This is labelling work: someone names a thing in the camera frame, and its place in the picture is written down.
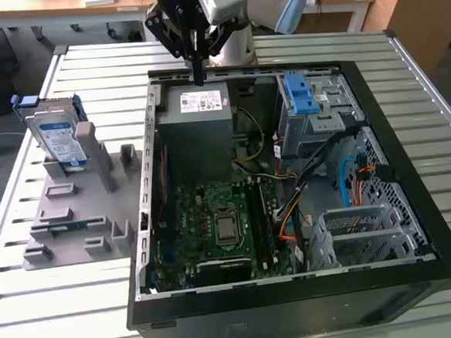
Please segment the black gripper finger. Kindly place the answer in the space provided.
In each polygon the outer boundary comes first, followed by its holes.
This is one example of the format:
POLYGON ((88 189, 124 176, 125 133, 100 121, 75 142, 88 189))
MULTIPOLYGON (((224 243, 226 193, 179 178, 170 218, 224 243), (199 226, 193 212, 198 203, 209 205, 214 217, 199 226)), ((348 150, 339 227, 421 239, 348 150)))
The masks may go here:
POLYGON ((148 11, 145 25, 154 34, 154 37, 175 57, 186 61, 187 65, 192 70, 193 82, 196 86, 200 86, 198 53, 195 49, 194 39, 192 37, 192 30, 183 26, 184 17, 183 11, 177 8, 177 18, 180 24, 179 31, 169 30, 164 32, 162 24, 164 20, 164 13, 159 8, 158 3, 152 5, 148 11))
POLYGON ((239 24, 237 17, 232 17, 229 20, 217 25, 214 31, 206 35, 206 29, 209 27, 208 20, 202 8, 197 8, 198 15, 196 16, 196 32, 198 43, 198 64, 200 86, 203 86, 205 80, 206 62, 210 56, 217 56, 219 51, 229 40, 230 35, 236 30, 239 24))

